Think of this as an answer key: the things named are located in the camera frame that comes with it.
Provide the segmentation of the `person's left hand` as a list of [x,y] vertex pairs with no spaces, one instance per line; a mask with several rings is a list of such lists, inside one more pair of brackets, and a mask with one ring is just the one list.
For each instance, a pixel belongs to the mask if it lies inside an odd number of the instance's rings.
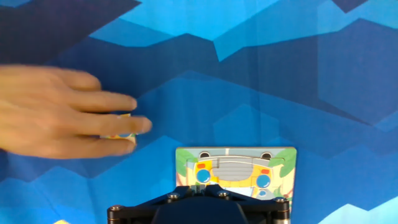
[[54,67],[1,66],[1,148],[51,159],[99,158],[131,153],[135,143],[110,135],[148,132],[132,111],[134,98],[101,89],[86,72]]

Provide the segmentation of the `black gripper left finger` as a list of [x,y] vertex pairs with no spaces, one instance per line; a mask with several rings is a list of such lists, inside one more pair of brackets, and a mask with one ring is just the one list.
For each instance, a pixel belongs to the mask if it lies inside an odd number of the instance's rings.
[[132,219],[153,218],[156,211],[163,205],[179,200],[201,195],[201,185],[178,186],[172,192],[154,198],[134,207],[113,205],[107,209],[107,224],[132,223]]

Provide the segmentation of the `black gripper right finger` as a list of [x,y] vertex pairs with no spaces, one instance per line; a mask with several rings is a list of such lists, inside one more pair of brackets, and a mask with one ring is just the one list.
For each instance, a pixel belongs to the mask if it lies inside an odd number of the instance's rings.
[[259,200],[222,189],[219,185],[205,187],[205,196],[215,199],[205,212],[215,223],[290,224],[289,201],[283,197]]

